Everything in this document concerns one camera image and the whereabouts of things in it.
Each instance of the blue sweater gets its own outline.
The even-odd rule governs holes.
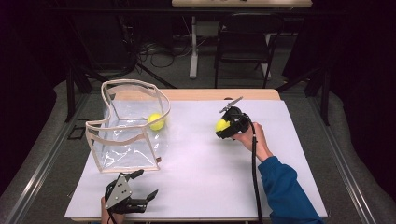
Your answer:
[[[312,203],[297,182],[297,173],[273,156],[259,165],[262,185],[273,212],[274,224],[322,224]]]

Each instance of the transparent tote bag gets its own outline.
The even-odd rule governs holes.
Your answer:
[[[86,137],[99,171],[159,170],[168,146],[164,122],[171,108],[168,98],[155,85],[134,79],[104,82],[101,93],[104,119],[86,122]],[[153,114],[155,119],[148,119]]]

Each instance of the tennis ball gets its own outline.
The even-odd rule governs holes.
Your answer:
[[[159,113],[153,113],[150,116],[148,116],[148,122],[152,122],[155,119],[158,119],[161,117],[161,114]],[[151,124],[149,127],[152,131],[159,131],[163,125],[165,124],[165,119],[160,119],[157,122]]]
[[[228,127],[230,127],[230,121],[225,121],[225,119],[220,119],[216,124],[216,132],[223,131]]]

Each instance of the white paper sheet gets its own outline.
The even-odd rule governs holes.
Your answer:
[[[160,171],[147,171],[129,184],[133,198],[157,197],[144,214],[128,214],[138,220],[219,220],[257,217],[251,177],[251,153],[241,143],[220,139],[215,124],[228,101],[174,101],[166,125],[169,148]],[[327,213],[307,164],[290,114],[283,101],[242,100],[237,105],[253,121],[262,124],[274,155],[298,173],[298,181],[321,217]],[[258,182],[262,215],[268,207]],[[78,187],[65,216],[73,219],[99,217],[100,198],[118,174],[100,174],[92,155],[87,160]]]

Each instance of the person's hand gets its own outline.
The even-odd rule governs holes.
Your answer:
[[[262,126],[253,122],[254,130],[256,133],[256,156],[260,161],[265,161],[268,157],[273,156],[272,152],[267,146],[267,141],[265,140],[264,130]],[[253,144],[253,131],[251,126],[248,127],[247,131],[244,133],[236,133],[232,136],[232,139],[240,141],[247,149],[251,151]]]
[[[107,210],[105,209],[105,197],[102,197],[101,199],[101,205],[102,205],[102,219],[101,223],[102,224],[113,224],[113,221],[110,218],[110,215],[108,214]],[[125,219],[125,214],[116,214],[113,213],[113,217],[116,220],[117,224],[121,224],[123,220]]]

